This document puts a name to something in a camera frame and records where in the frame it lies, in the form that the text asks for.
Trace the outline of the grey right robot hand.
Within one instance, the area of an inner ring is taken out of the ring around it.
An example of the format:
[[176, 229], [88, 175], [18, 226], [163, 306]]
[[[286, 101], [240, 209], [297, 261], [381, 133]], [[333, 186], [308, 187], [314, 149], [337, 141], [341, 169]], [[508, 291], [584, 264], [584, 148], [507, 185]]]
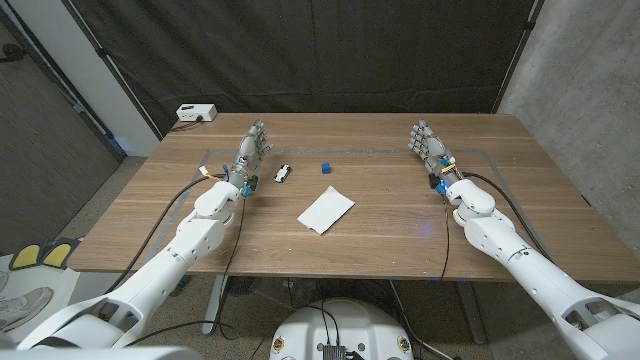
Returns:
[[462, 179], [455, 157], [424, 120], [413, 125], [410, 136], [408, 147], [424, 162], [430, 187], [445, 195], [451, 185]]

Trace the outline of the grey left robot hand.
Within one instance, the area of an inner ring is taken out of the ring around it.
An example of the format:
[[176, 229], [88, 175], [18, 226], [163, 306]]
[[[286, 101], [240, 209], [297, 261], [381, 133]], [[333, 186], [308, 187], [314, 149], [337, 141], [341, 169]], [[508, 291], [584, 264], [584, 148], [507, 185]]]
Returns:
[[247, 188], [254, 191], [261, 163], [273, 147], [274, 145], [269, 141], [267, 135], [266, 125], [262, 120], [256, 120], [240, 142], [227, 181], [234, 185], [242, 195], [246, 193]]

